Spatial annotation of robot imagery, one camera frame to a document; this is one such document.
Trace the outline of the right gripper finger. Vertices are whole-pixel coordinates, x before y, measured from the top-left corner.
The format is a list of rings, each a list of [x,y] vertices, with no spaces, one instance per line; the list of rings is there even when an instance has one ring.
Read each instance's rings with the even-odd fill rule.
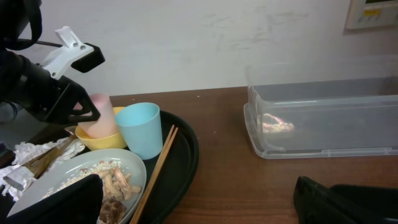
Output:
[[[6,223],[96,223],[102,201],[103,181],[91,174],[7,217]]]

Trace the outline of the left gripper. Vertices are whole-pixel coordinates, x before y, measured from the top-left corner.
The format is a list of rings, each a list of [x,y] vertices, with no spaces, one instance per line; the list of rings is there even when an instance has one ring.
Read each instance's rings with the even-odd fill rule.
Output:
[[[6,100],[46,123],[75,124],[100,117],[81,85],[67,77],[55,80],[48,71],[19,55],[6,56]]]

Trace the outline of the pink plastic cup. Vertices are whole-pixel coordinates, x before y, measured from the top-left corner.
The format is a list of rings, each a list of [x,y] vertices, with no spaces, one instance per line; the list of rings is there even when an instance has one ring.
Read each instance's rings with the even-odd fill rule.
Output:
[[[111,100],[107,94],[96,93],[90,95],[90,99],[100,113],[97,121],[78,123],[86,134],[95,139],[106,138],[119,132],[115,122],[115,113]]]

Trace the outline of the yellow bowl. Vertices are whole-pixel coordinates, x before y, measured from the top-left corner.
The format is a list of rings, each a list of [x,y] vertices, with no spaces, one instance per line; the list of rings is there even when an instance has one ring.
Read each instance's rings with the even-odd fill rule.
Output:
[[[121,110],[122,107],[113,107],[115,115],[117,115],[117,112],[120,112]],[[78,125],[75,130],[75,134],[82,141],[82,143],[92,151],[108,148],[124,149],[127,146],[120,132],[106,138],[95,139],[86,134]]]

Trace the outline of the gold foil wrapper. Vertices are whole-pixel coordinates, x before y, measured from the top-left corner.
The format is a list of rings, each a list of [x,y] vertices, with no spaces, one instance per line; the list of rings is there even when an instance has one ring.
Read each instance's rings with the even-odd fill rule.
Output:
[[[57,157],[61,156],[66,148],[77,138],[75,134],[77,126],[70,126],[65,128],[65,131],[70,134],[69,138],[61,145],[51,148],[48,152],[41,156],[37,156],[18,167],[16,170],[3,177],[3,180],[11,187],[23,191],[28,188],[27,181],[29,179],[38,179],[51,165]]]

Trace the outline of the light blue plastic cup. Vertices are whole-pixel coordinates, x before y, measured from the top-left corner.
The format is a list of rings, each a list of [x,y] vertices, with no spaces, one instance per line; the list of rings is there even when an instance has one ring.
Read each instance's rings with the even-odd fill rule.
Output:
[[[128,148],[142,160],[158,156],[163,148],[160,108],[154,103],[136,103],[116,115],[116,124]]]

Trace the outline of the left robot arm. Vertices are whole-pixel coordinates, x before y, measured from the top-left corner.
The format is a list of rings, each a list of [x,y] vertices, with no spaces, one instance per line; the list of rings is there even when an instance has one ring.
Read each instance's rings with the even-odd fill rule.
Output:
[[[86,90],[65,76],[69,68],[89,72],[105,61],[99,47],[82,42],[68,26],[56,30],[61,43],[43,62],[18,51],[39,44],[41,0],[1,1],[1,101],[22,106],[52,124],[97,121],[100,112]]]

